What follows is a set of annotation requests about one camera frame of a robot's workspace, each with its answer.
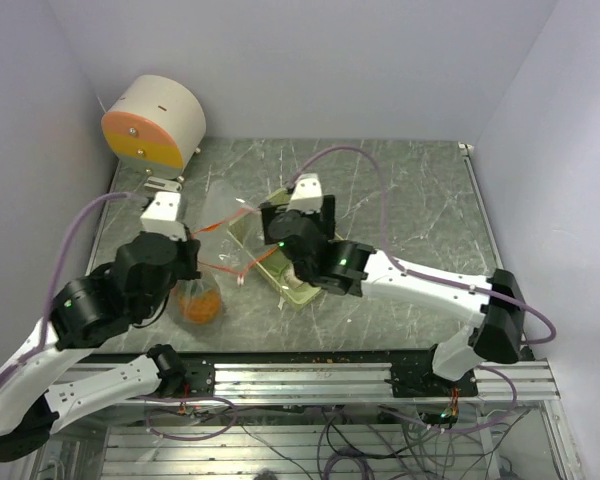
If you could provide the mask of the white toy garlic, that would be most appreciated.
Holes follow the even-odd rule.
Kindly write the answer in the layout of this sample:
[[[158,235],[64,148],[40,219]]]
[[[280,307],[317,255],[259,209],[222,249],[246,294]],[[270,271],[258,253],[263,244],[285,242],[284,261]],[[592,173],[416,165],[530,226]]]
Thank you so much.
[[[295,275],[293,266],[289,266],[283,271],[282,278],[285,284],[293,290],[299,289],[304,285],[304,282]]]

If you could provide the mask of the orange toy pineapple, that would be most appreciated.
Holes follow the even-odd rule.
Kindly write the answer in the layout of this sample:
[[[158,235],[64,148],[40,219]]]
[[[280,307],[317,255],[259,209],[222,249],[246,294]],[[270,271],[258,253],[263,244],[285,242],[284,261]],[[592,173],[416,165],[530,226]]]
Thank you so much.
[[[179,294],[178,305],[182,317],[193,324],[207,324],[220,313],[222,301],[215,290],[202,294]]]

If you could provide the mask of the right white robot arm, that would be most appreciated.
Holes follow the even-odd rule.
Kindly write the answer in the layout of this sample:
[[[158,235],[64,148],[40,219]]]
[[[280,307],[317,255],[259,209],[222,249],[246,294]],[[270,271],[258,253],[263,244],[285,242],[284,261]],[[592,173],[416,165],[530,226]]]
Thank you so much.
[[[316,212],[265,201],[259,206],[264,241],[277,245],[296,278],[339,296],[403,300],[438,309],[463,321],[462,329],[433,347],[420,373],[422,387],[439,396],[484,361],[520,359],[524,297],[513,273],[463,275],[404,260],[389,260],[371,245],[335,237],[335,198]]]

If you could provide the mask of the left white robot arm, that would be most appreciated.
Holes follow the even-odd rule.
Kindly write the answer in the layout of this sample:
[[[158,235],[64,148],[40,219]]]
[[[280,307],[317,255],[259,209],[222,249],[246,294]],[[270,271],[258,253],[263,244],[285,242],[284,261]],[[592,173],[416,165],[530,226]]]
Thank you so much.
[[[65,386],[58,379],[107,340],[160,316],[175,285],[197,280],[200,242],[141,233],[113,261],[68,282],[21,348],[0,369],[0,463],[42,447],[75,421],[136,396],[172,397],[187,370],[169,345]]]

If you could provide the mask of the spare clear zip bag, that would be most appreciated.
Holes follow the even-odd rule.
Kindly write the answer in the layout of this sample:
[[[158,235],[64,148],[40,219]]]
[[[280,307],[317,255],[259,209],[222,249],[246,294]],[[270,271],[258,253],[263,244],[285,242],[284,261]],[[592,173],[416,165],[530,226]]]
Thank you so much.
[[[199,263],[232,278],[238,287],[278,250],[265,244],[260,210],[224,180],[210,185],[193,236],[201,242]]]

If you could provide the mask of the clear zip bag orange zipper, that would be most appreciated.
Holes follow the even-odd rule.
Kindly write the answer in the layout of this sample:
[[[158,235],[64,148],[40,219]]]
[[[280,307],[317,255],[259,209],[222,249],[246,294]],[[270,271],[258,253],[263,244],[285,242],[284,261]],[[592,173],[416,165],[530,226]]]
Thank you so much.
[[[203,270],[195,280],[180,280],[171,291],[170,314],[186,326],[213,322],[222,311],[220,288],[213,275]]]

